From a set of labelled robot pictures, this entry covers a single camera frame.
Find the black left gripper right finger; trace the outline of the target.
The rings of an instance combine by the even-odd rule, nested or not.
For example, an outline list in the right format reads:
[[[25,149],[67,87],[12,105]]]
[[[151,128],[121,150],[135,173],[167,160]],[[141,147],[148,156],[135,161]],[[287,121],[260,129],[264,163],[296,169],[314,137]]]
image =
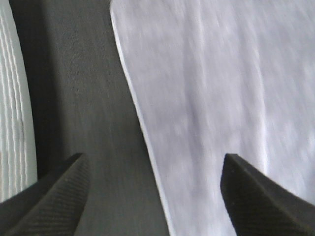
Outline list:
[[[313,236],[315,207],[237,154],[224,157],[220,190],[239,236]]]

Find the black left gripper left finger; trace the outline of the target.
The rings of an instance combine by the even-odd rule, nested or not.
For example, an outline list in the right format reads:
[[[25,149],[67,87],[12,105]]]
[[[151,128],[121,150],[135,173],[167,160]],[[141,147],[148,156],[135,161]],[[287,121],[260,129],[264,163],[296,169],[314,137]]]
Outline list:
[[[0,205],[2,236],[72,236],[90,189],[90,162],[77,153]]]

